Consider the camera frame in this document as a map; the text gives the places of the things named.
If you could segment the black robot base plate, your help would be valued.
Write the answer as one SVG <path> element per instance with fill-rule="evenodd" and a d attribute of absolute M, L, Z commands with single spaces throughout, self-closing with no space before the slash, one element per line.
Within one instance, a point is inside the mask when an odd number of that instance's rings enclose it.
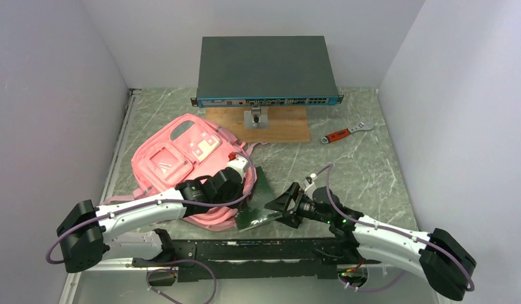
<path fill-rule="evenodd" d="M 172 260 L 179 282 L 210 279 L 194 262 L 208 266 L 218 279 L 316 277 L 335 279 L 339 272 L 363 261 L 357 249 L 334 237 L 290 239 L 173 240 Z"/>

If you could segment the pink school backpack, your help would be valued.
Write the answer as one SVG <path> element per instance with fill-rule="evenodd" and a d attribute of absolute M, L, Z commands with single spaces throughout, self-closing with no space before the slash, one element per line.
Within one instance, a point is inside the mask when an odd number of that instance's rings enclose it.
<path fill-rule="evenodd" d="M 254 144 L 246 147 L 229 130 L 196 115 L 185 114 L 146 140 L 131 159 L 138 188 L 125 196 L 112 196 L 103 205 L 118 205 L 158 196 L 196 178 L 201 184 L 226 168 L 242 177 L 237 198 L 249 195 L 257 179 L 250 161 Z"/>

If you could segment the dark glossy book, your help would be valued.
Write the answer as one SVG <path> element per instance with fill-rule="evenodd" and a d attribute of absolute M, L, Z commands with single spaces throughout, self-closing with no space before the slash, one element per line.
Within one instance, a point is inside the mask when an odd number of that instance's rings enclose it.
<path fill-rule="evenodd" d="M 281 212 L 265 208 L 265 204 L 274 200 L 273 191 L 262 167 L 256 167 L 257 181 L 249 198 L 240 205 L 235 216 L 236 227 L 244 232 L 268 224 L 282 217 Z"/>

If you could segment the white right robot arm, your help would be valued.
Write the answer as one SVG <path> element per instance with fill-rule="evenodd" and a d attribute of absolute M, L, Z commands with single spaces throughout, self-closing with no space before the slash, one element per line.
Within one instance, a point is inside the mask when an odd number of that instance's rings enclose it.
<path fill-rule="evenodd" d="M 306 218 L 327 224 L 349 263 L 365 259 L 397 267 L 425 279 L 453 301 L 461 301 L 475 287 L 470 280 L 476 260 L 444 229 L 421 232 L 385 224 L 344 206 L 326 187 L 307 194 L 296 182 L 265 208 L 282 213 L 289 227 L 298 228 Z"/>

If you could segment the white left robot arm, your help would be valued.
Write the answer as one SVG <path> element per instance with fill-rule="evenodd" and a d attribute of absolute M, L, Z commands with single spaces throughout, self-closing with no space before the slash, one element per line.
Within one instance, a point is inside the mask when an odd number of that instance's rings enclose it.
<path fill-rule="evenodd" d="M 185 180 L 160 194 L 117 205 L 96 207 L 91 200 L 77 203 L 57 228 L 57 244 L 68 273 L 82 272 L 103 260 L 138 258 L 164 266 L 176 260 L 169 233 L 137 228 L 166 220 L 179 220 L 217 206 L 237 207 L 251 192 L 245 179 L 256 177 L 254 168 L 242 172 L 227 167 L 215 175 Z"/>

